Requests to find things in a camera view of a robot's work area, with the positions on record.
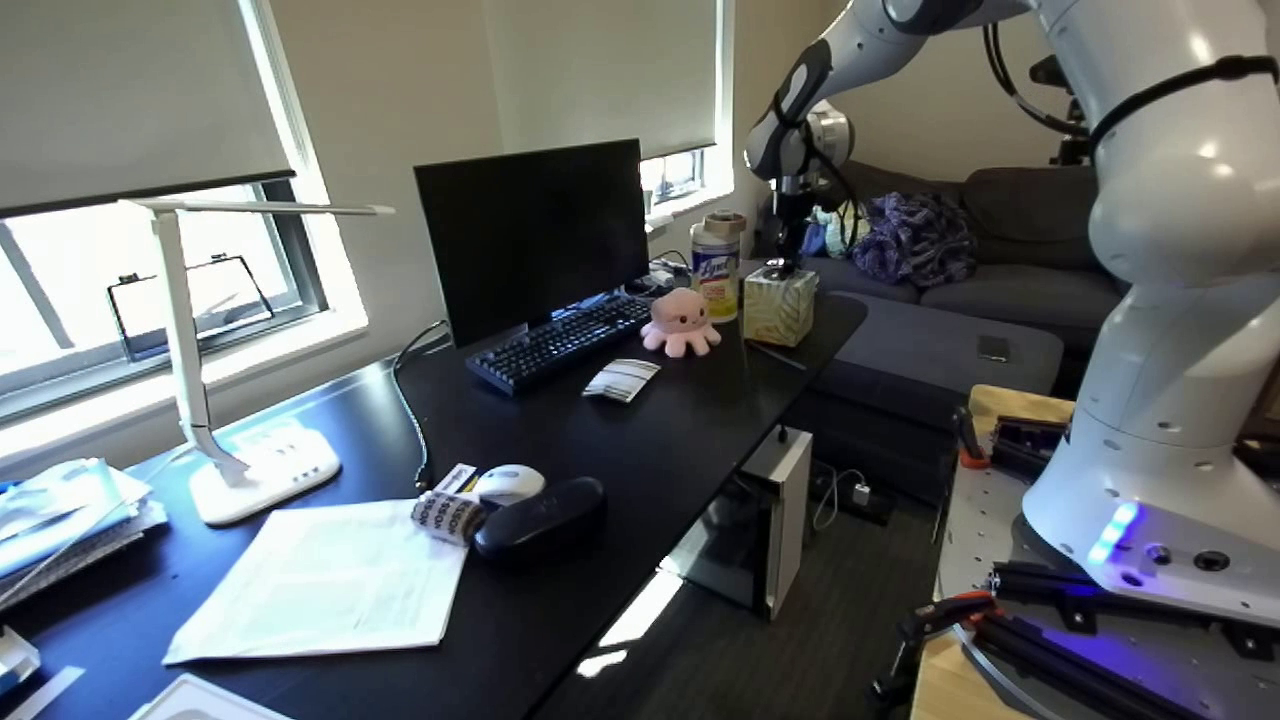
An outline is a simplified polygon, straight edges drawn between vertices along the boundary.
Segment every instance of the computer tower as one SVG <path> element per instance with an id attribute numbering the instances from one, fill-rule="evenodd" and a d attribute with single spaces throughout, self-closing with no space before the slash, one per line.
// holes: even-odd
<path id="1" fill-rule="evenodd" d="M 802 574 L 811 430 L 773 429 L 670 556 L 686 580 L 776 615 Z"/>

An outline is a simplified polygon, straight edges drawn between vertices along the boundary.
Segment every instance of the pink stuffed toy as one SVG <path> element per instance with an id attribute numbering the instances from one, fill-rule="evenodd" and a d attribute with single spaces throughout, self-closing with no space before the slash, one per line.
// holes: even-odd
<path id="1" fill-rule="evenodd" d="M 710 356 L 720 343 L 717 323 L 710 323 L 710 301 L 698 289 L 671 289 L 670 295 L 654 301 L 654 321 L 642 328 L 646 347 L 664 347 L 679 360 L 690 347 Z"/>

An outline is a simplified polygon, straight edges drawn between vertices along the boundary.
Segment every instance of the lamp base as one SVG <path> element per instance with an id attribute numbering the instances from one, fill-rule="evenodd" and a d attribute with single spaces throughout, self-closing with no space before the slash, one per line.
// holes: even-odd
<path id="1" fill-rule="evenodd" d="M 311 429 L 273 429 L 235 454 L 243 458 L 239 475 L 226 475 L 218 464 L 194 473 L 194 503 L 205 522 L 235 522 L 342 473 L 342 454 Z"/>

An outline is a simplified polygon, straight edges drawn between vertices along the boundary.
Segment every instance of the stuffed toy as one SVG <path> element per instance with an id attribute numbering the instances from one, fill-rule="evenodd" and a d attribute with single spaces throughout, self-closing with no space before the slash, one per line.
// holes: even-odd
<path id="1" fill-rule="evenodd" d="M 654 321 L 642 328 L 646 347 L 664 347 L 679 360 L 690 347 L 710 356 L 720 343 L 717 323 L 710 323 L 710 301 L 698 289 L 671 289 L 670 295 L 654 301 Z"/>

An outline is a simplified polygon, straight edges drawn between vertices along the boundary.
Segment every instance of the table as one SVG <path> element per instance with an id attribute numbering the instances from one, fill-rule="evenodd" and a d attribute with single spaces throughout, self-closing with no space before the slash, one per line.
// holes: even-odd
<path id="1" fill-rule="evenodd" d="M 336 444 L 346 473 L 292 506 L 411 497 L 423 464 L 419 434 L 433 475 L 458 458 L 524 458 L 552 482 L 568 475 L 608 482 L 608 516 L 582 546 L 529 566 L 470 559 L 448 634 L 433 652 L 162 666 L 174 631 L 262 527 L 262 521 L 235 527 L 198 521 L 186 491 L 194 454 L 134 467 L 157 479 L 174 512 L 166 531 L 32 594 L 3 619 L 46 652 L 49 670 L 86 666 L 49 715 L 130 715 L 176 670 L 199 670 L 290 715 L 529 715 L 594 652 L 856 323 L 856 304 L 822 301 L 818 328 L 797 352 L 727 337 L 703 360 L 664 365 L 627 415 L 598 415 L 578 396 L 600 360 L 586 360 L 529 398 L 506 398 L 465 372 L 459 347 L 448 347 L 406 367 L 361 367 L 226 429 L 235 434 L 301 419 Z"/>
<path id="2" fill-rule="evenodd" d="M 1068 419 L 1073 405 L 978 384 L 967 390 L 979 444 L 994 444 L 997 415 L 1027 419 Z M 1038 546 L 1023 545 L 1017 516 L 1023 479 L 999 467 L 958 467 L 944 551 L 936 573 L 936 594 L 958 594 L 984 588 L 984 574 L 997 559 L 1027 559 Z M 1045 627 L 1060 648 L 1094 654 L 1098 663 L 1134 676 L 1138 683 L 1184 703 L 1195 715 L 1277 715 L 1280 663 L 1246 659 L 1230 648 L 1215 622 L 1182 619 L 1160 613 L 1101 613 L 1101 631 L 1064 631 L 1064 619 L 1048 605 L 999 600 L 1020 619 Z M 1098 709 L 1075 703 L 1060 687 L 999 666 L 1020 692 L 1040 703 L 1048 715 L 1101 715 Z M 964 654 L 964 634 L 944 631 L 923 645 L 912 715 L 1020 715 L 1012 713 L 994 683 Z"/>

